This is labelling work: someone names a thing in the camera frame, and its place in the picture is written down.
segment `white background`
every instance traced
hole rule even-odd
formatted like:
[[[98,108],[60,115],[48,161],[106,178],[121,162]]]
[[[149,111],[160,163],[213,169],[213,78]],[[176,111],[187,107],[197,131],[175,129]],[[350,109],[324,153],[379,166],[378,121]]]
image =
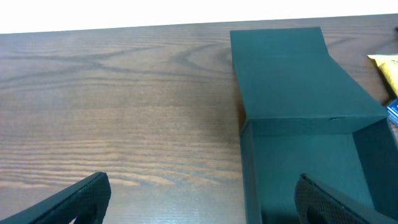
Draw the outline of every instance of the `white background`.
[[[390,13],[398,0],[0,0],[0,34]]]

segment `tabletop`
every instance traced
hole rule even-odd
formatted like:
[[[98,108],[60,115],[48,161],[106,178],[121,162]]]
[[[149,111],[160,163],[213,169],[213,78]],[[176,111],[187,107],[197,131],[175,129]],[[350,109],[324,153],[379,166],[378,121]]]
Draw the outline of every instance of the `tabletop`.
[[[104,223],[245,223],[230,30],[320,26],[375,99],[398,14],[0,35],[0,219],[96,172]]]

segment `brown wooden surface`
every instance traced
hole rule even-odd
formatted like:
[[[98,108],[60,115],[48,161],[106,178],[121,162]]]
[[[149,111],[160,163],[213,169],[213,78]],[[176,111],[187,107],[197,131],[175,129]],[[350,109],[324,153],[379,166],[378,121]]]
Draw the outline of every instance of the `brown wooden surface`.
[[[321,26],[331,56],[385,103],[366,55],[398,53],[397,21],[0,35],[0,219],[100,170],[113,189],[105,223],[244,223],[229,31]]]

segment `dark green cardboard box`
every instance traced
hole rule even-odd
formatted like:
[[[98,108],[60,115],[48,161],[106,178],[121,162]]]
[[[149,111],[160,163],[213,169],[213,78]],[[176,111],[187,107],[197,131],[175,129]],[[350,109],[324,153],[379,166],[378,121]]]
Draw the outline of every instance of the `dark green cardboard box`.
[[[231,46],[248,224],[298,222],[302,173],[398,220],[387,112],[329,56],[321,29],[231,31]]]

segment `blue package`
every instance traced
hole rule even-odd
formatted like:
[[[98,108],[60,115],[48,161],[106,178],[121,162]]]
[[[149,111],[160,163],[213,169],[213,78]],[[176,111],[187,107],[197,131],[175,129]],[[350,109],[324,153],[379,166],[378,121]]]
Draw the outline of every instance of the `blue package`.
[[[387,111],[390,114],[388,119],[398,126],[398,100],[394,99],[387,105]]]

